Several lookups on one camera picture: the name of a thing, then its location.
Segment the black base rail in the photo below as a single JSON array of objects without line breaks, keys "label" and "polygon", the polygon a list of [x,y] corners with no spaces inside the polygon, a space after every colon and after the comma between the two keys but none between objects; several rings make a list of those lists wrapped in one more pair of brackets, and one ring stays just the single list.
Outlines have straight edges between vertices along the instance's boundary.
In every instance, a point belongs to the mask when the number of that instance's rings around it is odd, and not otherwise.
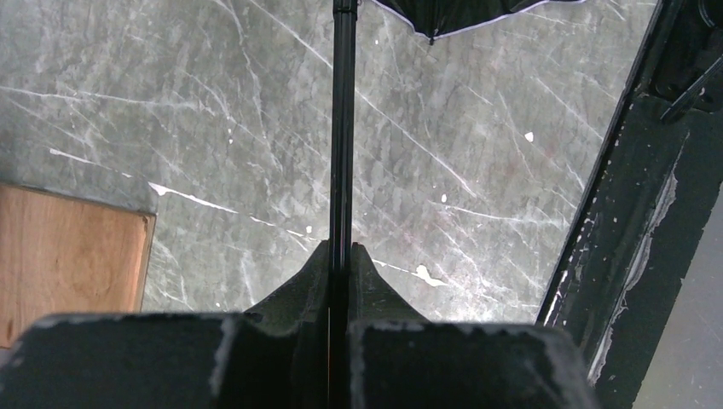
[{"label": "black base rail", "polygon": [[633,405],[721,183],[722,4],[657,1],[537,316],[602,407]]}]

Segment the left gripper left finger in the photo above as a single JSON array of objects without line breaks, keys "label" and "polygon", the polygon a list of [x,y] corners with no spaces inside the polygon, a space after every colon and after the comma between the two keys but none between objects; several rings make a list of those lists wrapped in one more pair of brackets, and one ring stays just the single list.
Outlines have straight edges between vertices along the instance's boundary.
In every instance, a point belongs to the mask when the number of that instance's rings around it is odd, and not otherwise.
[{"label": "left gripper left finger", "polygon": [[324,408],[328,244],[246,311],[52,314],[1,369],[4,408]]}]

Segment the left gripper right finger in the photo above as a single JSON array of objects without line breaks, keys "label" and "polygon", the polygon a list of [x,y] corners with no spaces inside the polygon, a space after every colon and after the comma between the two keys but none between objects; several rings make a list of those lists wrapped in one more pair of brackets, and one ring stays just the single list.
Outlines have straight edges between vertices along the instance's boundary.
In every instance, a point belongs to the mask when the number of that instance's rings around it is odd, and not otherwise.
[{"label": "left gripper right finger", "polygon": [[345,405],[349,408],[597,408],[570,336],[516,323],[426,320],[350,254]]}]

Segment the wooden board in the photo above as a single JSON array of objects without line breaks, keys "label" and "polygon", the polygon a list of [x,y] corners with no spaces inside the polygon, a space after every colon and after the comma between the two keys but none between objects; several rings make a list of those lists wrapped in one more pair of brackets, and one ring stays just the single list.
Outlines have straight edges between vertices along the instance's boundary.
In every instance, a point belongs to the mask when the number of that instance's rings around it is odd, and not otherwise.
[{"label": "wooden board", "polygon": [[135,313],[156,217],[109,204],[1,186],[1,347],[59,313]]}]

